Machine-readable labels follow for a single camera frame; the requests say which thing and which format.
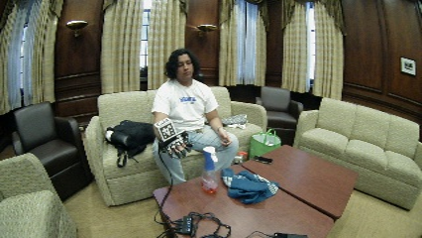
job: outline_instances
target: table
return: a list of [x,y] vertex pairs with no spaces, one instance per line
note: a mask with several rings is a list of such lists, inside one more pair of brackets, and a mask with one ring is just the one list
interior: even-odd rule
[[279,183],[279,187],[295,198],[339,219],[356,180],[356,172],[283,145],[266,153],[273,164],[247,161],[242,166],[253,173]]
[[[245,170],[241,166],[231,166],[231,168],[235,173]],[[161,204],[167,190],[167,187],[154,190],[153,194],[158,204]],[[282,190],[278,190],[275,195],[259,203],[242,204],[237,199],[227,197],[226,186],[221,179],[215,194],[202,191],[201,178],[174,185],[162,211],[173,221],[191,211],[211,212],[219,221],[230,226],[230,237],[246,237],[254,231],[271,235],[282,232],[304,234],[310,238],[326,237],[334,226],[334,220],[327,215]],[[211,221],[202,221],[197,237],[211,234],[214,229],[215,224]]]

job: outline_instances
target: person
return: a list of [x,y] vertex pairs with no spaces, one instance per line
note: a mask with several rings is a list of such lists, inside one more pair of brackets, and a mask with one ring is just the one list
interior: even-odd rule
[[[211,89],[194,80],[198,73],[199,61],[194,54],[186,49],[174,50],[166,62],[165,74],[169,80],[157,90],[151,113],[154,123],[169,118],[177,131],[186,131],[189,141],[186,144],[190,144],[193,150],[202,152],[203,147],[214,147],[217,157],[214,169],[221,170],[231,165],[238,141],[222,128]],[[186,181],[181,164],[183,158],[178,158],[175,153],[159,151],[161,137],[157,128],[155,136],[153,154],[159,171],[169,183],[181,183]],[[183,151],[186,144],[178,145],[175,150]]]

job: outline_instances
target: wall sconce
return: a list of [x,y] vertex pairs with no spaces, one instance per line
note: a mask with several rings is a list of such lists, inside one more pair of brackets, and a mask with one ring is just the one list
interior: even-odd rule
[[85,26],[87,26],[86,21],[69,21],[66,22],[66,27],[74,31],[74,36],[79,36],[79,29],[82,29]]
[[202,25],[198,25],[197,26],[198,28],[198,36],[202,37],[203,36],[203,33],[206,32],[211,32],[215,30],[215,26],[214,25],[210,25],[210,24],[202,24]]

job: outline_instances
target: green shopping bag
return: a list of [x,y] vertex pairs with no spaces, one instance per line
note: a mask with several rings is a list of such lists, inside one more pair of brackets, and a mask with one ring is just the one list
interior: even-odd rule
[[275,150],[278,147],[281,147],[281,140],[273,129],[251,135],[249,159],[253,159],[254,156],[262,156],[265,153]]

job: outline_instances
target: backpack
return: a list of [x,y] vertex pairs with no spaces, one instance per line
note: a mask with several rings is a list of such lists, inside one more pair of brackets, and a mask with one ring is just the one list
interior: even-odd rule
[[123,120],[117,126],[107,127],[105,140],[117,149],[117,167],[125,167],[127,159],[134,160],[133,157],[145,150],[154,139],[155,134],[150,123]]

